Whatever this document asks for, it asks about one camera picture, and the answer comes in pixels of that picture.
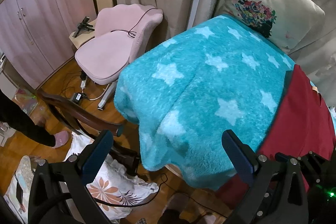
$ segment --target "red cloth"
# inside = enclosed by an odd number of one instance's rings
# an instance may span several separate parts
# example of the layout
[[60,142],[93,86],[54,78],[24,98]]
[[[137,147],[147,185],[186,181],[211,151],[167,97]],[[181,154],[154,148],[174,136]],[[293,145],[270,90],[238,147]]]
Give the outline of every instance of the red cloth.
[[[277,152],[299,157],[314,151],[330,160],[334,147],[335,131],[329,109],[320,93],[312,89],[300,66],[295,65],[287,93],[257,154],[274,160]],[[233,209],[247,189],[248,185],[235,175],[216,192],[216,196]]]

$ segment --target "dark wooden chair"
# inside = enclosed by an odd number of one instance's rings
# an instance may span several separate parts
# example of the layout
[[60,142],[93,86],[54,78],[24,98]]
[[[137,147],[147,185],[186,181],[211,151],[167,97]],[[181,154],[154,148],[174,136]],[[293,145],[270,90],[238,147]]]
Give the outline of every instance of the dark wooden chair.
[[[107,129],[116,137],[119,137],[122,134],[124,123],[112,123],[102,120],[87,112],[74,102],[59,95],[48,94],[42,89],[37,91],[37,95],[47,104],[51,113],[61,123],[77,134],[88,135],[94,140],[96,138],[93,134],[88,133],[80,122],[99,132]],[[109,154],[113,159],[126,167],[127,174],[131,176],[137,174],[140,157],[136,151],[122,147],[114,142]]]

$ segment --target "turquoise fleece blanket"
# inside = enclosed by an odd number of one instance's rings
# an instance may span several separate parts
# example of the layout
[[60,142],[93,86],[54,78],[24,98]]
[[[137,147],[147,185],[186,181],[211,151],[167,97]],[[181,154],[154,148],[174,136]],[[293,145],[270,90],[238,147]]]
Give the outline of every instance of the turquoise fleece blanket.
[[232,129],[256,151],[293,68],[294,62],[266,38],[221,15],[127,66],[114,103],[139,124],[147,170],[172,163],[189,185],[216,190],[235,174],[221,145],[223,131]]

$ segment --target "parquet floor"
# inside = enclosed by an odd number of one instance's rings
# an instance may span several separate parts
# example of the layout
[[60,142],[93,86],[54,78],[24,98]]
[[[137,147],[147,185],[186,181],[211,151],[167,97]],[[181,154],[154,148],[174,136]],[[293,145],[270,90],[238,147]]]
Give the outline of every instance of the parquet floor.
[[[80,68],[75,62],[71,60],[66,65],[64,65],[58,72],[56,72],[43,86],[42,89],[50,94],[60,94],[62,90],[66,87],[67,89],[63,92],[63,96],[68,98],[71,97],[74,91],[80,92]],[[102,91],[103,86],[95,85],[93,82],[89,82],[85,92],[90,98],[98,97]],[[111,122],[121,122],[124,118],[119,114],[113,105],[113,101],[108,102],[103,111],[97,109],[99,100],[89,101],[84,100],[81,103],[81,107],[86,109],[88,112]],[[33,120],[37,120],[40,115],[46,117],[46,129],[51,134],[55,134],[62,130],[68,130],[65,128],[47,109],[46,105],[39,100],[38,107],[33,111],[31,117]],[[128,148],[139,151],[139,137],[138,137],[138,126],[128,122],[125,126],[124,133],[121,137],[117,138],[116,141]],[[41,144],[38,144],[20,132],[16,132],[13,137],[7,140],[4,147],[0,147],[0,193],[4,194],[9,186],[11,178],[20,162],[20,159],[24,155],[36,155],[49,162],[63,161],[68,149],[70,148],[71,141],[69,141],[65,146],[58,149],[53,149]],[[171,173],[166,168],[156,172],[148,172],[142,165],[139,166],[138,173],[141,178],[147,181],[154,181],[159,184],[161,181],[161,173],[166,173],[168,177],[168,186],[162,185],[161,191],[156,197],[156,199],[145,205],[143,207],[138,207],[132,211],[132,213],[125,219],[121,220],[121,223],[127,224],[136,223],[139,219],[145,218],[147,224],[156,224],[157,220],[161,216],[162,209],[164,208],[167,200],[172,196],[175,190],[185,192],[192,196],[197,202],[205,205],[223,215],[228,215],[230,210],[225,204],[218,200],[213,192],[210,190],[194,189],[189,187],[182,179]],[[190,200],[187,208],[181,214],[181,217],[193,221],[198,215],[211,212],[211,210],[206,210],[204,207],[196,204],[194,201]],[[223,223],[224,217],[214,213],[217,216],[216,224]]]

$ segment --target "pink upholstered chair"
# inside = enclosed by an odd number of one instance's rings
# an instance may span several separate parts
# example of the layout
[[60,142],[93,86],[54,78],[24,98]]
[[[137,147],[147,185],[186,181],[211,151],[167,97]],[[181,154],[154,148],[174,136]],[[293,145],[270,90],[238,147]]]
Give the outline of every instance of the pink upholstered chair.
[[120,72],[140,55],[163,12],[154,6],[119,4],[102,9],[97,17],[95,38],[78,49],[75,59],[82,70],[99,85],[110,84],[98,109],[115,91]]

